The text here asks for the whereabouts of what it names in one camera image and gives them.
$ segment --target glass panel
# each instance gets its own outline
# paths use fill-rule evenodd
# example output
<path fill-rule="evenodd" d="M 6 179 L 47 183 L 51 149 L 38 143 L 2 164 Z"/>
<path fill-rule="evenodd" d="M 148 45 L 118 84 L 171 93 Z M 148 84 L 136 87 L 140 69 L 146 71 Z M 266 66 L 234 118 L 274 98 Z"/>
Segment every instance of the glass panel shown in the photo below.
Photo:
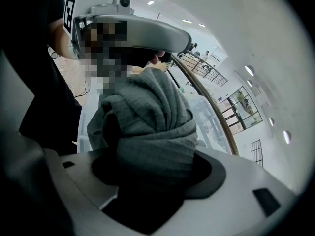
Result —
<path fill-rule="evenodd" d="M 235 113 L 234 113 L 233 109 L 229 109 L 228 111 L 225 111 L 225 112 L 223 113 L 223 116 L 224 116 L 225 119 L 227 119 L 227 118 L 229 118 L 231 115 L 234 115 L 234 114 L 235 114 Z"/>
<path fill-rule="evenodd" d="M 257 108 L 249 96 L 247 96 L 244 100 L 240 101 L 239 103 L 235 104 L 235 107 L 240 113 L 242 119 L 245 119 L 248 116 L 251 116 L 255 112 L 257 112 Z"/>
<path fill-rule="evenodd" d="M 172 66 L 168 69 L 172 73 L 172 75 L 174 76 L 178 84 L 181 86 L 181 91 L 184 91 L 184 93 L 189 93 L 189 94 L 198 94 L 196 89 L 191 86 L 191 83 L 188 81 L 185 74 L 178 67 Z M 166 72 L 166 74 L 173 81 L 171 75 L 168 72 Z"/>
<path fill-rule="evenodd" d="M 184 96 L 197 124 L 198 139 L 202 140 L 207 147 L 231 154 L 223 128 L 208 100 L 201 95 L 184 93 Z"/>
<path fill-rule="evenodd" d="M 255 124 L 257 124 L 257 123 L 259 123 L 261 121 L 262 121 L 262 119 L 261 119 L 260 114 L 259 113 L 255 113 L 254 115 L 246 118 L 244 120 L 244 124 L 245 124 L 246 128 L 250 128 L 250 127 L 254 126 Z"/>
<path fill-rule="evenodd" d="M 230 130 L 231 130 L 232 134 L 235 135 L 235 134 L 243 131 L 244 129 L 243 129 L 242 125 L 240 123 L 238 123 L 238 124 L 231 126 Z"/>
<path fill-rule="evenodd" d="M 242 99 L 244 99 L 244 97 L 247 95 L 248 95 L 248 93 L 246 92 L 246 90 L 243 87 L 241 87 L 240 89 L 238 89 L 235 93 L 233 93 L 230 96 L 230 99 L 235 104 L 235 103 L 241 101 Z"/>
<path fill-rule="evenodd" d="M 231 107 L 231 104 L 228 102 L 228 100 L 225 100 L 219 104 L 219 109 L 221 110 L 221 112 L 224 112 L 230 107 Z"/>
<path fill-rule="evenodd" d="M 238 119 L 237 119 L 236 116 L 233 116 L 232 118 L 226 120 L 226 123 L 227 123 L 227 125 L 229 125 L 229 126 L 232 125 L 232 124 L 234 124 L 234 123 L 236 123 L 236 122 L 238 122 Z"/>
<path fill-rule="evenodd" d="M 174 86 L 175 86 L 176 88 L 178 88 L 178 86 L 176 85 L 175 81 L 173 80 L 173 78 L 172 78 L 172 76 L 169 74 L 169 72 L 166 72 L 166 74 L 167 74 L 168 78 L 171 80 L 171 82 L 173 82 Z"/>

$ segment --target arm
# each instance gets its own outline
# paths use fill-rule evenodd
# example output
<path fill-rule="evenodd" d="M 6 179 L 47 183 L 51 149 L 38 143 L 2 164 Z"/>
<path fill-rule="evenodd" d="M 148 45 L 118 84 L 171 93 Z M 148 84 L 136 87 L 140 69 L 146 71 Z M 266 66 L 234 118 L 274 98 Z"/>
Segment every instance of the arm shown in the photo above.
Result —
<path fill-rule="evenodd" d="M 48 25 L 49 45 L 54 51 L 68 59 L 73 59 L 68 51 L 70 38 L 63 30 L 63 18 L 55 20 Z"/>
<path fill-rule="evenodd" d="M 64 0 L 49 0 L 47 12 L 48 44 L 60 56 L 72 59 L 68 51 L 69 37 L 63 30 Z"/>

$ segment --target staircase railing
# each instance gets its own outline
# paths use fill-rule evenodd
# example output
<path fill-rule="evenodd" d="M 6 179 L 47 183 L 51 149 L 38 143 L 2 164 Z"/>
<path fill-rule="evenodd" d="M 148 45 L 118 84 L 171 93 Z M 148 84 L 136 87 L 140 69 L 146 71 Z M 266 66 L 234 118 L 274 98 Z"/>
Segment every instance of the staircase railing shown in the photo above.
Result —
<path fill-rule="evenodd" d="M 178 53 L 177 56 L 190 71 L 220 85 L 221 87 L 228 81 L 222 74 L 215 70 L 213 66 L 190 51 Z"/>
<path fill-rule="evenodd" d="M 226 123 L 226 120 L 223 116 L 223 114 L 221 113 L 220 109 L 218 108 L 218 106 L 216 105 L 215 101 L 212 99 L 212 97 L 210 96 L 210 94 L 208 93 L 208 91 L 206 90 L 206 88 L 203 86 L 203 84 L 199 81 L 199 79 L 194 75 L 194 73 L 182 62 L 182 60 L 172 54 L 171 55 L 171 60 L 173 62 L 173 64 L 176 64 L 178 66 L 178 68 L 182 71 L 182 73 L 186 76 L 186 78 L 189 80 L 189 82 L 191 83 L 191 85 L 195 88 L 196 92 L 199 95 L 204 96 L 210 103 L 211 107 L 213 108 L 216 116 L 219 119 L 219 122 L 222 126 L 222 129 L 226 135 L 226 138 L 228 140 L 229 146 L 231 148 L 231 152 L 233 155 L 239 155 L 238 150 L 237 150 L 237 146 L 236 143 L 234 141 L 232 132 L 229 128 L 229 126 Z"/>

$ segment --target cable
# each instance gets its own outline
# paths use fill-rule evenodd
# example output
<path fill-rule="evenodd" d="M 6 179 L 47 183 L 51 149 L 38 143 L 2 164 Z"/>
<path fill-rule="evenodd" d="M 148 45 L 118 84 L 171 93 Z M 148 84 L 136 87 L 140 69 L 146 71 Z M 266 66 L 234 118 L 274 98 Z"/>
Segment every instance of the cable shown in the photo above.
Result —
<path fill-rule="evenodd" d="M 84 92 L 79 94 L 79 95 L 77 95 L 77 96 L 75 96 L 74 98 L 84 96 L 84 95 L 86 95 L 88 93 L 87 92 L 87 88 L 86 88 L 86 82 L 87 82 L 87 78 L 85 78 L 85 82 L 84 82 Z"/>

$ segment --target white ceiling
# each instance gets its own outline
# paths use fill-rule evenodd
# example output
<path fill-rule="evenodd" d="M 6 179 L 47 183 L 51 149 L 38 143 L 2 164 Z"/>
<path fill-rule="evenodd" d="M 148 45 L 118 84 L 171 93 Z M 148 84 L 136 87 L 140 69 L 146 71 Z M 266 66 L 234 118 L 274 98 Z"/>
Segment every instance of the white ceiling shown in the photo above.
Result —
<path fill-rule="evenodd" d="M 244 66 L 255 68 L 251 80 L 271 102 L 264 114 L 277 123 L 272 133 L 301 191 L 314 163 L 315 59 L 296 15 L 283 0 L 164 0 L 154 6 L 177 20 L 193 15 L 192 21 L 205 24 L 230 58 L 229 75 L 236 70 L 247 80 Z M 292 133 L 290 145 L 283 130 Z"/>
<path fill-rule="evenodd" d="M 147 5 L 148 2 L 154 1 L 152 5 Z M 131 0 L 131 7 L 143 7 L 147 10 L 155 12 L 157 15 L 160 13 L 161 17 L 165 16 L 174 21 L 183 28 L 190 27 L 195 28 L 198 31 L 204 32 L 205 34 L 211 34 L 209 28 L 201 27 L 199 24 L 203 24 L 203 20 L 197 20 L 192 14 L 185 11 L 183 8 L 173 3 L 172 0 Z M 193 24 L 184 23 L 182 19 L 192 21 Z M 214 38 L 215 45 L 220 44 Z"/>

